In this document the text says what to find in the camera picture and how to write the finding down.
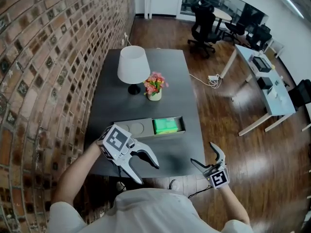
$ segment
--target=white ceiling light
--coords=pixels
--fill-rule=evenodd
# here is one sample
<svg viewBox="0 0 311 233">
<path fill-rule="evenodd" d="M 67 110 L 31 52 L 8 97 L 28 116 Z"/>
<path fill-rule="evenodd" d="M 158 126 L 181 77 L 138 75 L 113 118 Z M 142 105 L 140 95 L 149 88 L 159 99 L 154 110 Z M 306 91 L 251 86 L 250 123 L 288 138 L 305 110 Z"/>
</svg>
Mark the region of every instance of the white ceiling light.
<svg viewBox="0 0 311 233">
<path fill-rule="evenodd" d="M 297 12 L 297 14 L 301 18 L 304 18 L 303 15 L 300 13 L 300 11 L 297 9 L 297 7 L 293 4 L 293 2 L 291 0 L 286 0 L 286 2 L 288 2 L 288 4 Z"/>
</svg>

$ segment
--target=black cable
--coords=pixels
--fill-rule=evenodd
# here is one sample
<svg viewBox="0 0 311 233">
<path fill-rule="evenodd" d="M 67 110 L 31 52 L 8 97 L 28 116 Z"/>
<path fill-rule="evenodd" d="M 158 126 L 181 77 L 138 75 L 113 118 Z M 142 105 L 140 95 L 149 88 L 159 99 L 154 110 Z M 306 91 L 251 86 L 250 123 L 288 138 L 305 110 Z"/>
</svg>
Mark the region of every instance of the black cable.
<svg viewBox="0 0 311 233">
<path fill-rule="evenodd" d="M 211 188 L 213 188 L 213 187 L 212 187 L 211 185 L 209 185 L 209 186 L 208 186 L 207 188 L 205 188 L 204 190 L 198 191 L 198 192 L 196 192 L 196 193 L 193 193 L 193 194 L 189 195 L 188 199 L 192 198 L 193 196 L 195 196 L 195 195 L 197 195 L 197 194 L 199 194 L 199 193 L 201 193 L 201 192 L 207 191 L 207 190 L 209 190 L 209 189 L 211 189 Z"/>
<path fill-rule="evenodd" d="M 119 172 L 119 177 L 122 178 L 121 177 L 121 167 L 120 166 L 118 166 L 118 172 Z"/>
</svg>

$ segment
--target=table leg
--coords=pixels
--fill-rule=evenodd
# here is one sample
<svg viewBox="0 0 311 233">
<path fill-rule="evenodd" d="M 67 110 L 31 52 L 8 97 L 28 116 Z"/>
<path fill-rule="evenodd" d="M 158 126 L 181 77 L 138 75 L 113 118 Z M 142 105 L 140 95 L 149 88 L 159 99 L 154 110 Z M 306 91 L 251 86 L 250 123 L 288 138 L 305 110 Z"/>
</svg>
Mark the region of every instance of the table leg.
<svg viewBox="0 0 311 233">
<path fill-rule="evenodd" d="M 250 80 L 251 80 L 252 78 L 253 78 L 253 76 L 250 74 L 250 75 L 247 76 L 247 78 L 246 78 L 245 81 L 246 81 L 246 82 L 250 82 Z"/>
<path fill-rule="evenodd" d="M 272 43 L 274 42 L 274 40 L 271 38 L 271 40 L 269 41 L 269 44 L 267 45 L 266 49 L 264 50 L 263 53 L 265 53 L 269 47 L 271 47 Z"/>
<path fill-rule="evenodd" d="M 279 50 L 279 52 L 276 54 L 276 58 L 280 56 L 280 54 L 283 52 L 284 46 Z"/>
<path fill-rule="evenodd" d="M 229 61 L 227 62 L 227 64 L 225 65 L 225 68 L 223 70 L 223 72 L 220 75 L 220 78 L 223 79 L 224 76 L 226 75 L 226 73 L 228 72 L 229 68 L 231 67 L 233 61 L 235 60 L 235 57 L 237 57 L 237 50 L 234 49 Z"/>
<path fill-rule="evenodd" d="M 273 129 L 276 125 L 279 125 L 282 121 L 285 121 L 287 118 L 289 118 L 292 114 L 287 114 L 282 116 L 278 121 L 271 124 L 268 128 L 265 128 L 265 132 L 268 132 L 269 130 Z"/>
<path fill-rule="evenodd" d="M 222 19 L 219 18 L 217 27 L 216 27 L 216 29 L 215 29 L 215 34 L 217 34 L 217 32 L 218 32 L 221 22 L 222 22 Z"/>
<path fill-rule="evenodd" d="M 301 131 L 305 131 L 306 129 L 308 129 L 310 127 L 311 127 L 311 123 L 307 127 L 303 128 Z"/>
<path fill-rule="evenodd" d="M 246 134 L 247 132 L 250 132 L 252 129 L 256 128 L 258 125 L 262 124 L 265 120 L 268 120 L 271 117 L 268 113 L 265 114 L 263 117 L 259 118 L 256 122 L 249 125 L 246 129 L 239 132 L 239 136 L 242 136 Z"/>
<path fill-rule="evenodd" d="M 185 0 L 185 3 L 184 4 L 187 4 L 188 3 L 188 0 Z M 186 11 L 186 6 L 184 5 L 184 11 Z"/>
</svg>

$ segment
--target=wooden floor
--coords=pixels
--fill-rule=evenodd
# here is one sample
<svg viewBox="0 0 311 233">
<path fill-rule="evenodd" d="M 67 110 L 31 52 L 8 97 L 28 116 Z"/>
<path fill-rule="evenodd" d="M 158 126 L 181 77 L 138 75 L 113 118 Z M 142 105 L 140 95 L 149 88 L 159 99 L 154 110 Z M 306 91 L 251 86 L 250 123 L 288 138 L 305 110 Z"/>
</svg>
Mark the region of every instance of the wooden floor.
<svg viewBox="0 0 311 233">
<path fill-rule="evenodd" d="M 131 43 L 144 48 L 180 49 L 189 73 L 207 81 L 208 75 L 220 74 L 233 52 L 232 43 L 220 41 L 214 45 L 216 53 L 202 58 L 200 53 L 189 53 L 188 39 L 192 39 L 192 23 L 171 18 L 135 20 Z M 282 65 L 275 61 L 277 71 L 291 87 L 293 83 Z M 253 131 L 239 137 L 238 132 L 264 115 L 256 84 L 245 83 L 247 68 L 238 58 L 221 83 L 212 89 L 191 78 L 197 99 L 200 123 L 205 147 L 206 162 L 215 156 L 208 142 L 217 144 L 226 154 L 232 190 L 249 213 L 254 232 L 289 233 L 299 227 L 309 206 L 306 199 L 311 194 L 308 169 L 310 131 L 301 132 L 308 124 L 301 108 L 294 116 L 268 133 L 264 128 L 276 119 L 268 121 Z M 178 179 L 185 195 L 207 187 L 202 176 L 186 176 L 167 179 L 148 179 L 155 187 L 167 188 L 169 181 Z M 191 198 L 202 220 L 217 230 L 227 221 L 224 204 L 213 189 Z"/>
</svg>

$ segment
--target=white shirt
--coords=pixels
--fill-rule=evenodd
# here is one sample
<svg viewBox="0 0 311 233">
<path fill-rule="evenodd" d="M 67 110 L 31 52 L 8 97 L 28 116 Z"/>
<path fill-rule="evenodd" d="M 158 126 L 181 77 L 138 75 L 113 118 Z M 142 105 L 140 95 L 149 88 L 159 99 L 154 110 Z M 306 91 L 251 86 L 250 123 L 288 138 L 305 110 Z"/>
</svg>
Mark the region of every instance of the white shirt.
<svg viewBox="0 0 311 233">
<path fill-rule="evenodd" d="M 102 218 L 87 225 L 68 203 L 50 208 L 49 233 L 219 233 L 202 219 L 184 195 L 165 189 L 138 189 L 119 194 Z M 228 221 L 222 233 L 253 233 L 237 220 Z"/>
</svg>

